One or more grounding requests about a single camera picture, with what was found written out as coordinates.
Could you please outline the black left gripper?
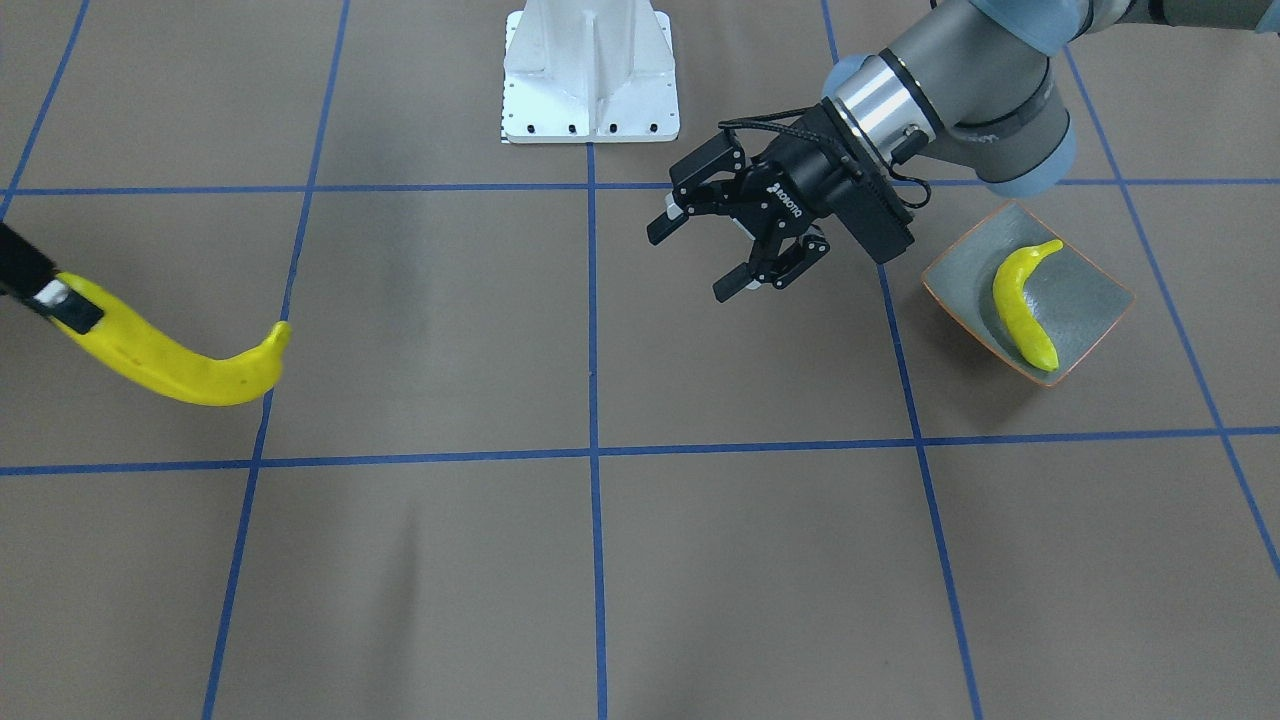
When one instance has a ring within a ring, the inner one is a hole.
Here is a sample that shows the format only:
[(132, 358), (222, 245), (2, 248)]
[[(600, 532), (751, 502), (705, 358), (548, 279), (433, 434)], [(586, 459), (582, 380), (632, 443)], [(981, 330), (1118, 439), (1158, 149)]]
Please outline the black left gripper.
[[(663, 242), (694, 217), (728, 217), (739, 224), (745, 193), (776, 205), (791, 229), (803, 220), (835, 217), (877, 264), (899, 258), (914, 243), (908, 228), (911, 213), (835, 101), (739, 118), (735, 127), (771, 132), (773, 138), (750, 165), (737, 133), (721, 129), (675, 163), (664, 210), (646, 225), (650, 245)], [(785, 290), (828, 251), (820, 228), (805, 229), (786, 250), (756, 241), (753, 256), (759, 258), (722, 275), (712, 286), (713, 295), (723, 304), (742, 290)]]

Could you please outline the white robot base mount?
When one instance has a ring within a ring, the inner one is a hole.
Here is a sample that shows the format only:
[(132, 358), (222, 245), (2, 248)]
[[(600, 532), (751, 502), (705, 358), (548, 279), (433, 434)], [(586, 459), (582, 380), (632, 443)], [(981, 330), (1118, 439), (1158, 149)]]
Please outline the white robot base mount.
[(681, 131), (672, 22), (649, 1), (527, 1), (506, 17), (500, 140), (663, 143)]

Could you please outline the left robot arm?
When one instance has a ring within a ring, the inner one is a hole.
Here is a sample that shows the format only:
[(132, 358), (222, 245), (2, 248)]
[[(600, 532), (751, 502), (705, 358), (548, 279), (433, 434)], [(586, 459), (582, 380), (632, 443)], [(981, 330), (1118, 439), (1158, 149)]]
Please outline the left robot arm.
[(876, 54), (841, 60), (809, 106), (719, 122), (675, 163), (658, 245), (695, 217), (727, 217), (751, 243), (713, 286), (723, 302), (788, 287), (828, 251), (836, 218), (877, 264), (913, 243), (915, 204), (893, 188), (916, 156), (974, 172), (1006, 199), (1056, 184), (1076, 136), (1053, 59), (1116, 24), (1277, 32), (1275, 1), (941, 1)]

